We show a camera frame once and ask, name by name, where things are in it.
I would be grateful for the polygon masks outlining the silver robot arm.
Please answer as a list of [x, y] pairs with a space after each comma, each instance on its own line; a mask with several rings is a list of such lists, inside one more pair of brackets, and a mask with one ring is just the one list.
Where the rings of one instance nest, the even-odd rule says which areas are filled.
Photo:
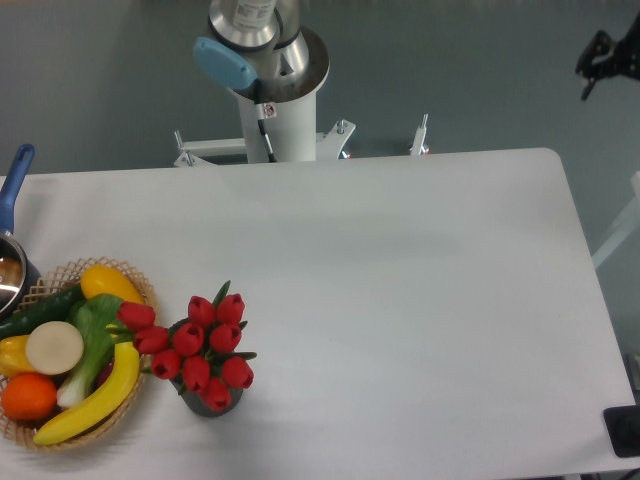
[[[298, 1], [213, 1], [208, 36], [195, 41], [193, 57], [209, 78], [252, 103], [296, 101], [321, 88], [329, 72], [323, 41], [300, 23]], [[575, 72], [586, 82], [615, 76], [639, 78], [639, 21], [619, 41], [598, 31]]]

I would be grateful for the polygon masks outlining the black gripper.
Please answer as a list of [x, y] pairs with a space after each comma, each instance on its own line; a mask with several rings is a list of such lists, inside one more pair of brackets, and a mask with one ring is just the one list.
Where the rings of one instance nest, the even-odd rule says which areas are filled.
[[580, 54], [575, 73], [584, 81], [581, 100], [587, 100], [601, 80], [617, 76], [639, 80], [639, 15], [620, 40], [597, 31]]

